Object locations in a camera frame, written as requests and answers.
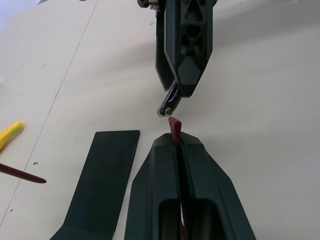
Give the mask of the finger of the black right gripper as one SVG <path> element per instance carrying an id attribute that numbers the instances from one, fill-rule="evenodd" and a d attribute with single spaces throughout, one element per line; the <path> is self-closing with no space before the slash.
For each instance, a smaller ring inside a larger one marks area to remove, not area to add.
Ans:
<path id="1" fill-rule="evenodd" d="M 183 98 L 192 96 L 213 50 L 213 0 L 167 0 L 164 54 Z"/>
<path id="2" fill-rule="evenodd" d="M 155 67 L 165 91 L 175 81 L 175 30 L 175 3 L 173 0 L 160 0 L 156 12 Z"/>

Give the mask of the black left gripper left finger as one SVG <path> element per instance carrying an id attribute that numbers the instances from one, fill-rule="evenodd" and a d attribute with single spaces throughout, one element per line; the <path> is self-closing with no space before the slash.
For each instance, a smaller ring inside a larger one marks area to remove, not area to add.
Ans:
<path id="1" fill-rule="evenodd" d="M 165 133 L 154 140 L 130 191 L 126 240 L 179 240 L 181 201 L 176 148 Z"/>

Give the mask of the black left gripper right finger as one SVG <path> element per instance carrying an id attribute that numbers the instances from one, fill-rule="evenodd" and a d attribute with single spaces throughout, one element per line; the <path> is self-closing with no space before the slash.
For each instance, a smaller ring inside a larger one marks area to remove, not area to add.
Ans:
<path id="1" fill-rule="evenodd" d="M 229 176 L 195 136 L 181 133 L 181 200 L 188 240 L 256 237 Z"/>

